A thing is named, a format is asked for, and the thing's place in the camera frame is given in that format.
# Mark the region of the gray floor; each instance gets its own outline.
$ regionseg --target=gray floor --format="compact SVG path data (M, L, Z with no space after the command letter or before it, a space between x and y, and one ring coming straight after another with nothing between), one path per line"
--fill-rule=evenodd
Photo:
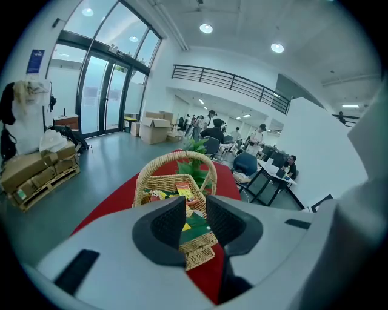
M150 160L182 147L182 143L147 145L128 133L115 133L87 140L88 150L79 159L81 173L57 187L26 213L1 197L1 219L11 244L22 262L35 266L52 248L65 240L82 220L114 190L138 173ZM232 166L227 153L221 163ZM265 178L252 186L257 192ZM275 187L269 185L262 199L269 201ZM247 196L241 193L243 200ZM289 193L281 192L272 208L299 210Z

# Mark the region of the wooden pallet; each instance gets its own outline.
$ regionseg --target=wooden pallet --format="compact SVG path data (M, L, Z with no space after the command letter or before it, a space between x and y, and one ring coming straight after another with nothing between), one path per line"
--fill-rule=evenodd
M21 205L18 205L16 201L13 199L11 194L8 194L8 199L12 202L14 206L20 208L23 212L26 212L29 208L31 208L34 204L40 201L44 196L50 193L53 189L60 186L60 184L66 182L76 174L78 174L81 170L78 165L72 166L69 169L66 169L62 173L58 174L48 181L45 185L40 187L35 193L32 194L29 198L27 198Z

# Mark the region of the basket handle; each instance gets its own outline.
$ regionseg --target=basket handle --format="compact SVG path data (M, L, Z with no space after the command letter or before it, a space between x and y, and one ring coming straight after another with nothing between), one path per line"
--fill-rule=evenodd
M144 166L144 168L140 171L138 179L136 181L135 206L141 205L142 194L144 191L144 187L147 183L147 180L150 176L152 176L152 174L154 174L154 172L158 168L163 166L165 163L173 162L174 160L184 159L184 158L199 159L200 161L204 162L208 166L209 172L207 173L205 181L202 184L202 187L200 190L201 192L204 191L205 186L207 185L209 180L212 180L213 182L212 195L214 195L216 193L216 187L217 187L217 172L210 158L197 152L179 151L179 152L172 152L172 153L159 156L154 160L150 161L146 166Z

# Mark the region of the black railing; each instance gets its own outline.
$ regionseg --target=black railing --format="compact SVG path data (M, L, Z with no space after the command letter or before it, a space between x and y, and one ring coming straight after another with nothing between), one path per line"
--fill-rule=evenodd
M360 119L357 116L348 116L348 115L343 115L343 118L345 119L345 126L346 127L354 127L354 125L357 123L357 121Z
M287 114L290 101L279 93L242 76L193 65L174 65L172 79L185 79L212 84L255 98L283 114Z

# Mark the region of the red tablecloth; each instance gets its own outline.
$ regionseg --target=red tablecloth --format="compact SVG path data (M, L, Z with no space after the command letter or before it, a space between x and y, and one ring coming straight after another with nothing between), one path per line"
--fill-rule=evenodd
M227 166L214 163L217 170L216 194L237 200L241 200L235 180ZM175 174L178 169L176 162L170 162L158 169L154 175ZM114 193L97 206L73 231L73 234L98 219L110 213L129 209L135 196L136 180L138 174L126 181ZM212 247L215 257L205 264L187 271L187 275L201 289L201 291L215 304L218 304L218 294L221 285L222 267L224 264L224 251L219 244Z

